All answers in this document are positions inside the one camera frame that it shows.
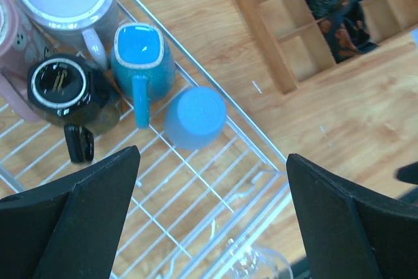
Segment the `blue floral mug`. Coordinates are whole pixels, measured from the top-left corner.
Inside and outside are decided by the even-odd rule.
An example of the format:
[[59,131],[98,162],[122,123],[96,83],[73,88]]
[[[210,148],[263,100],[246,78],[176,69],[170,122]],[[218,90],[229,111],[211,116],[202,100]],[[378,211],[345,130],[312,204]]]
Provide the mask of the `blue floral mug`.
[[131,22],[117,28],[110,54],[113,77],[133,102],[136,125],[146,129],[152,102],[174,86],[175,61],[163,33],[152,24]]

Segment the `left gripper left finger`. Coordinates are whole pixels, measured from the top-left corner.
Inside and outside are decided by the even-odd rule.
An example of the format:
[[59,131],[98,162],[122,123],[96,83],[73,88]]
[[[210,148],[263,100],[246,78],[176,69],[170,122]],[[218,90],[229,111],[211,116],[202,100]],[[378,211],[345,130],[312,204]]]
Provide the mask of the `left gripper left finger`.
[[109,278],[140,152],[128,146],[82,170],[1,199],[2,278]]

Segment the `plain blue cup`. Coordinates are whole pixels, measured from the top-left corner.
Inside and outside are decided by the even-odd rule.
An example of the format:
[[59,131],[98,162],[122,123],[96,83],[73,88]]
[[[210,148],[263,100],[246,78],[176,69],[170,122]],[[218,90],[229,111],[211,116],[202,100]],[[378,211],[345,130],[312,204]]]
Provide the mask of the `plain blue cup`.
[[227,119],[222,96],[212,88],[189,88],[169,105],[165,114],[164,132],[175,147],[198,150],[208,146],[220,135]]

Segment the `lilac grey mug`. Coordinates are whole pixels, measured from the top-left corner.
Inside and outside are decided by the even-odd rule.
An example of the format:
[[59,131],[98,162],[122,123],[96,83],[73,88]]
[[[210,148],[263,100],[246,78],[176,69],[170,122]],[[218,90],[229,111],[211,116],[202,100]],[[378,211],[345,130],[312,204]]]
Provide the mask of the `lilac grey mug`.
[[43,31],[61,44],[88,51],[104,71],[120,22],[117,0],[16,0]]

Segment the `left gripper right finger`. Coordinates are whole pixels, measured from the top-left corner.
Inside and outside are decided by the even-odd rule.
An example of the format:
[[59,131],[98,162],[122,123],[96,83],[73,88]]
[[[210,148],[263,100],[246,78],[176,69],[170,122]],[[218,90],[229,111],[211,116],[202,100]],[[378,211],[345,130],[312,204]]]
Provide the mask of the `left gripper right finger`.
[[399,199],[290,154],[287,176],[310,278],[416,278],[417,189]]

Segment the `clear glass cup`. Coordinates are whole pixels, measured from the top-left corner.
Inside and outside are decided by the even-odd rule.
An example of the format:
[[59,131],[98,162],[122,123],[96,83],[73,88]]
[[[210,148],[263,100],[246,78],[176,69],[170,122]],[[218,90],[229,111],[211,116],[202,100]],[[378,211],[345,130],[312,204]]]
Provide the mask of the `clear glass cup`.
[[256,242],[252,245],[240,243],[233,248],[234,243],[230,238],[226,248],[231,257],[237,256],[238,259],[226,272],[226,278],[294,278],[290,263],[276,250]]

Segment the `black white-lined mug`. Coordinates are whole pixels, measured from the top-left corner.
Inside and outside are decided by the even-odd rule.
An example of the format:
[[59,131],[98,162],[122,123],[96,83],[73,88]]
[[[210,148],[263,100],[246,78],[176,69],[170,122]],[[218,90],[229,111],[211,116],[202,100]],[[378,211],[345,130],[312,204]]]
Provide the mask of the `black white-lined mug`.
[[120,120],[119,93],[93,61],[54,54],[27,73],[27,97],[41,118],[62,127],[72,163],[91,163],[94,137]]

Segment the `pink ghost mug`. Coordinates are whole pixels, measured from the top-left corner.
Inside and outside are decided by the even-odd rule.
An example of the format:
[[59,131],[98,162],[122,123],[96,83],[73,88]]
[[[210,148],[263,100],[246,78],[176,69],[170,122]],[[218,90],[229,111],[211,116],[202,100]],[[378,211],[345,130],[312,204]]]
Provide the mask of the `pink ghost mug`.
[[28,70],[55,52],[13,0],[1,0],[1,96],[27,122],[40,120],[27,101]]

